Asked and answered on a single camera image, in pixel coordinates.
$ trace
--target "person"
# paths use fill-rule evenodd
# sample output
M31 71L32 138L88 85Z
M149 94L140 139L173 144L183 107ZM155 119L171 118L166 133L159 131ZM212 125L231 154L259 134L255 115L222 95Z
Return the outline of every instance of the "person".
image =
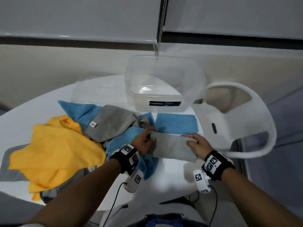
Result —
M154 127L145 129L130 143L144 155L156 140L146 141ZM206 160L214 149L198 134L189 134L197 143L187 141L195 154ZM23 226L84 226L101 204L115 179L122 171L119 157L111 158L102 166L67 187ZM219 175L227 186L237 208L248 226L303 226L302 220L256 187L232 167ZM197 211L186 202L123 206L111 214L105 226L208 226Z

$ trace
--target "white electronic device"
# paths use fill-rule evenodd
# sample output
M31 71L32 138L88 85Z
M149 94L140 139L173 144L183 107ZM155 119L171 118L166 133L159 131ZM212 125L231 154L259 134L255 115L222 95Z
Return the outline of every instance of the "white electronic device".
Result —
M129 193L135 193L139 187L139 184L143 181L143 172L135 169L134 172L128 176L126 183L123 188Z
M210 177L208 177L201 169L194 171L194 179L198 188L197 190L201 193L207 193L211 190L208 183Z

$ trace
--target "pile of cloth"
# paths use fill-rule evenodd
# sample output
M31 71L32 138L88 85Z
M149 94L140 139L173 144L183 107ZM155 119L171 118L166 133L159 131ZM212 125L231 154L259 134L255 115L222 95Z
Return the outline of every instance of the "pile of cloth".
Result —
M34 201L48 203L148 126L161 133L198 131L194 115L158 113L155 121L151 112L141 115L113 105L58 103L67 115L35 125L31 143L8 149L0 168L0 181L30 181L28 192ZM140 158L137 169L145 180L154 174L158 160Z

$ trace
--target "qr code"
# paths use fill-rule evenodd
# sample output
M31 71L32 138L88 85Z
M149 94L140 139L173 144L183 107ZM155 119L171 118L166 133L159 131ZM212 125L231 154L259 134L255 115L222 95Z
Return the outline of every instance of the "qr code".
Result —
M130 152L132 150L129 146L126 146L123 149L126 150L127 152Z
M202 180L201 174L196 174L195 178L196 178L196 181Z
M138 160L138 157L137 157L137 155L136 154L134 154L132 157L131 157L131 159L134 161L134 163Z
M218 160L216 158L212 157L212 159L210 160L210 163L214 165L217 161Z
M206 166L206 168L207 168L209 171L211 171L211 170L212 170L212 168L213 168L213 165L212 165L212 164L210 164L210 163L208 163L208 164L207 164L207 166Z
M141 181L141 177L139 175L137 175L134 179L134 181L139 184L139 182Z

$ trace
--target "person's left hand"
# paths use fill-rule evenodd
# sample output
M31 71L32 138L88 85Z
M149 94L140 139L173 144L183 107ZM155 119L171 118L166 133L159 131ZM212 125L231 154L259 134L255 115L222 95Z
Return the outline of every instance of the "person's left hand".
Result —
M147 153L147 151L149 150L149 148L156 142L156 138L152 138L149 141L146 141L146 137L149 136L149 132L151 130L156 130L157 128L150 126L146 129L144 129L144 131L142 131L142 133L140 135L137 135L132 141L131 141L131 145L137 149L137 151L139 152L139 155L145 155Z

